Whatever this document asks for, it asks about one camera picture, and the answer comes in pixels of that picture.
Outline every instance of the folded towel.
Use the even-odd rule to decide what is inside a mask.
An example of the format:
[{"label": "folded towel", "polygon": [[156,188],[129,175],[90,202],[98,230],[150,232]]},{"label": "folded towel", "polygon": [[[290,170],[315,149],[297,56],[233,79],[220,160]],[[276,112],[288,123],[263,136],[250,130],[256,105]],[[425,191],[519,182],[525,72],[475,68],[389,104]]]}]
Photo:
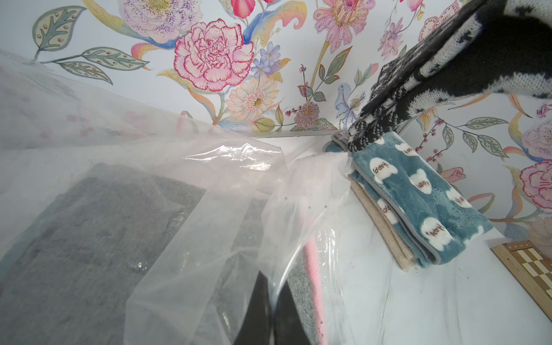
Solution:
[{"label": "folded towel", "polygon": [[408,271],[412,267],[412,259],[414,259],[414,254],[410,248],[408,248],[405,242],[396,234],[396,231],[393,231],[394,228],[389,220],[360,184],[356,181],[352,181],[351,189],[358,200],[360,200],[360,203],[364,206],[368,215],[370,215],[374,221],[375,226],[378,228],[399,266],[403,270]]},{"label": "folded towel", "polygon": [[[327,151],[342,148],[346,134],[339,133],[332,140],[339,145],[327,145]],[[450,262],[471,240],[493,228],[396,133],[385,134],[352,157],[358,173],[353,178],[373,188],[394,209],[404,232],[395,229],[421,266],[424,260]]]}]

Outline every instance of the folded fabric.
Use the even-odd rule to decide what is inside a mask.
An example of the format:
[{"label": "folded fabric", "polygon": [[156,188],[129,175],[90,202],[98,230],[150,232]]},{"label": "folded fabric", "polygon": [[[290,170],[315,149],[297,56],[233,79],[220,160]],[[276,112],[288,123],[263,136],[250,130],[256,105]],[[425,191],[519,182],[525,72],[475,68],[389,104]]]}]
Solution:
[{"label": "folded fabric", "polygon": [[360,203],[364,206],[368,215],[374,221],[376,228],[379,230],[399,266],[403,270],[408,271],[412,267],[414,259],[414,254],[410,248],[406,246],[402,238],[394,231],[386,215],[381,211],[375,201],[368,196],[360,184],[356,181],[352,181],[351,189]]},{"label": "folded fabric", "polygon": [[[346,139],[342,133],[334,136],[335,144],[326,150],[341,148]],[[394,209],[404,232],[395,229],[421,266],[424,259],[433,264],[450,262],[471,240],[493,228],[394,132],[353,152],[352,157],[358,173],[353,177],[373,188]]]},{"label": "folded fabric", "polygon": [[552,1],[471,0],[383,66],[351,126],[360,151],[430,107],[478,93],[552,98]]}]

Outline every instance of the pink carnation illustration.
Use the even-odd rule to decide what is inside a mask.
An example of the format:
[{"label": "pink carnation illustration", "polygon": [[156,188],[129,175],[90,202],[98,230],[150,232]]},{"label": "pink carnation illustration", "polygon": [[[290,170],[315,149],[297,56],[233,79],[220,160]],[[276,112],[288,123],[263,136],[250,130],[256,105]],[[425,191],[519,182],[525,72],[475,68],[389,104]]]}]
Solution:
[{"label": "pink carnation illustration", "polygon": [[241,26],[219,19],[197,23],[176,41],[174,69],[201,90],[221,91],[239,85],[253,61],[253,42],[243,44]]},{"label": "pink carnation illustration", "polygon": [[523,191],[533,203],[552,209],[552,161],[543,161],[521,171]]}]

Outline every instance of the checkered pattern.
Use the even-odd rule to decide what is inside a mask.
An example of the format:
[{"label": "checkered pattern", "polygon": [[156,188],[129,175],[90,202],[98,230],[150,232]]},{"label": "checkered pattern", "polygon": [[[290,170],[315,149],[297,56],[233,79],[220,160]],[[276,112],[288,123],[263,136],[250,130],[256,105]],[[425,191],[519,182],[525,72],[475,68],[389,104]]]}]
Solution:
[{"label": "checkered pattern", "polygon": [[552,265],[535,248],[516,250],[511,253],[552,299]]}]

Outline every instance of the pink fabric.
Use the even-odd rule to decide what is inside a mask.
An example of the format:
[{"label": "pink fabric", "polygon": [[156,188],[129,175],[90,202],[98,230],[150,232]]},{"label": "pink fabric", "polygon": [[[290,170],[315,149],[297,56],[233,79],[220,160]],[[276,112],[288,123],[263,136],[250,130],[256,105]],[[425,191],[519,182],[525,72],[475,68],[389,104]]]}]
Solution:
[{"label": "pink fabric", "polygon": [[324,305],[322,302],[322,285],[320,279],[320,268],[318,264],[318,249],[316,248],[315,238],[312,237],[303,250],[306,268],[312,283],[312,302],[315,309],[315,322],[318,329],[318,344],[327,345],[326,325],[324,324]]}]

